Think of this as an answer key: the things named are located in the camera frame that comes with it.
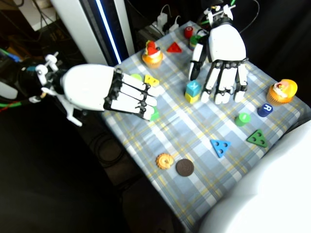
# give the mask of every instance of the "plaid tablecloth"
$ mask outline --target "plaid tablecloth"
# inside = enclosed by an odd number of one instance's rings
[[[156,41],[164,53],[160,68],[149,69],[141,60],[141,52],[118,66],[127,74],[150,74],[160,80],[165,90],[157,98],[160,118],[148,122],[134,115],[112,111],[104,112],[103,118],[186,229],[194,231],[198,220],[290,127],[311,117],[311,110],[295,98],[289,104],[274,107],[268,117],[259,117],[256,110],[266,103],[267,88],[275,80],[250,62],[246,64],[248,91],[242,102],[235,103],[231,99],[227,104],[215,105],[212,96],[207,104],[189,104],[184,94],[192,51],[183,36],[186,26],[199,29],[193,22],[188,22]],[[166,52],[174,41],[182,53]],[[209,68],[210,64],[204,64],[197,79],[202,85]],[[250,114],[251,122],[238,127],[234,118],[242,112]],[[267,148],[246,142],[257,129],[261,129],[267,139]],[[214,151],[211,139],[231,142],[221,159]],[[175,165],[168,170],[159,169],[156,158],[161,153],[172,155],[174,164],[183,158],[190,159],[194,172],[182,177],[176,172]]]

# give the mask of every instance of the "blue triangle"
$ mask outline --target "blue triangle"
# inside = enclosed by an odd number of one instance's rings
[[[211,140],[211,143],[219,158],[224,156],[231,145],[231,142],[221,140]]]

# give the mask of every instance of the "red cylinder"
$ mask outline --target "red cylinder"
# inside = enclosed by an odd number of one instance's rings
[[[189,39],[190,37],[192,37],[192,33],[193,33],[193,27],[186,27],[184,30],[184,35],[185,38]]]

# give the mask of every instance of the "white robotic hand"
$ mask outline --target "white robotic hand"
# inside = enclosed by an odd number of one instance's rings
[[[67,119],[78,126],[82,123],[73,116],[74,109],[113,110],[135,114],[146,120],[150,120],[155,112],[157,89],[122,73],[120,69],[85,64],[74,66],[58,77],[57,70],[53,68],[53,75],[46,76],[48,65],[36,67],[43,86],[41,89],[57,96],[67,112]]]
[[[189,79],[197,78],[206,57],[212,62],[201,94],[201,101],[207,102],[217,84],[215,103],[228,103],[236,81],[235,102],[240,102],[247,90],[245,62],[246,49],[239,32],[231,25],[232,13],[225,5],[222,14],[208,13],[211,30],[203,36],[194,48],[190,64]]]

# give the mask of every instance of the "blue cylinder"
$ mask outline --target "blue cylinder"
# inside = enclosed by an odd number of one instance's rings
[[[265,103],[264,105],[262,105],[258,110],[257,110],[257,113],[259,116],[261,117],[266,117],[268,116],[270,113],[272,113],[273,111],[273,107],[268,104],[268,103]]]

